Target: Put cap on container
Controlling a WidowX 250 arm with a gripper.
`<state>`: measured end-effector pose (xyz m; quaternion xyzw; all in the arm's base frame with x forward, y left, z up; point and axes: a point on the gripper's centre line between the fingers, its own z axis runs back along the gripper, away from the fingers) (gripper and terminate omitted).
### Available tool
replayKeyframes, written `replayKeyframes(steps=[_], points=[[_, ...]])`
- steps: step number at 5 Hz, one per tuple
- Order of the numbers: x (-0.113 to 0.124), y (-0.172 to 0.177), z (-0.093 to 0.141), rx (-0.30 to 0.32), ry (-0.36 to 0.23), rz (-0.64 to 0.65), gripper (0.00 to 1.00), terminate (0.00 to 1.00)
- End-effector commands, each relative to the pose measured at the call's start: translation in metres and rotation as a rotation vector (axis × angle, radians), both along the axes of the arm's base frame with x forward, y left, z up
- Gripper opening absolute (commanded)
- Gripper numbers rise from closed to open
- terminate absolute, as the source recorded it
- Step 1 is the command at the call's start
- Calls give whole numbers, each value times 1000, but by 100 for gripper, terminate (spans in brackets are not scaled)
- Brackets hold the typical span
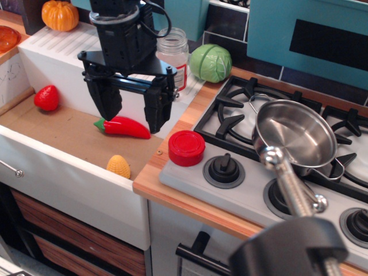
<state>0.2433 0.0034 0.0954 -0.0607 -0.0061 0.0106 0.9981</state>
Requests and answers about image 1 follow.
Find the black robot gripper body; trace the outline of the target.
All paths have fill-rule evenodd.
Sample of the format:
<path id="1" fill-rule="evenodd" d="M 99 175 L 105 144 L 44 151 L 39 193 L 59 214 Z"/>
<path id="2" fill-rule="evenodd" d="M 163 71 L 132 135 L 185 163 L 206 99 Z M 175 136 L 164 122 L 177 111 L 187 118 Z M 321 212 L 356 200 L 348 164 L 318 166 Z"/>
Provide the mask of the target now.
<path id="1" fill-rule="evenodd" d="M 155 32 L 146 26 L 150 22 L 95 19 L 101 50 L 78 54 L 84 79 L 107 79 L 119 91 L 143 96 L 151 86 L 162 87 L 174 100 L 176 69 L 156 57 Z"/>

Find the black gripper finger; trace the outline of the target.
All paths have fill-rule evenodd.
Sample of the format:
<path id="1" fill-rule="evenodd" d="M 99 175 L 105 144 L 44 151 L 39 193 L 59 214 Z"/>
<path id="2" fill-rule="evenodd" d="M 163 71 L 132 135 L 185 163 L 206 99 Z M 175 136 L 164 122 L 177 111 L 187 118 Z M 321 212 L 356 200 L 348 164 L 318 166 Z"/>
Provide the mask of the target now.
<path id="1" fill-rule="evenodd" d="M 170 119 L 172 96 L 162 87 L 151 86 L 144 94 L 144 113 L 149 131 L 158 133 L 161 127 Z"/>
<path id="2" fill-rule="evenodd" d="M 107 79 L 85 78 L 89 93 L 100 115 L 107 121 L 112 120 L 122 108 L 122 98 L 118 88 Z"/>

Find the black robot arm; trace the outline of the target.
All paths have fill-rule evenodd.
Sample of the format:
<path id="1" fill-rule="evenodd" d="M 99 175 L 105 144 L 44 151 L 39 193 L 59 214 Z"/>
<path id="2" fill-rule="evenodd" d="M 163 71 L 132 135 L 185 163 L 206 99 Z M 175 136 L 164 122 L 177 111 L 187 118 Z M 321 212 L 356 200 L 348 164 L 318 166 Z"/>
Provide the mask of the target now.
<path id="1" fill-rule="evenodd" d="M 156 56 L 151 1 L 91 1 L 90 21 L 97 28 L 100 51 L 82 51 L 84 80 L 102 118 L 110 121 L 122 108 L 122 90 L 144 97 L 149 131 L 158 133 L 170 119 L 177 89 L 177 69 Z"/>

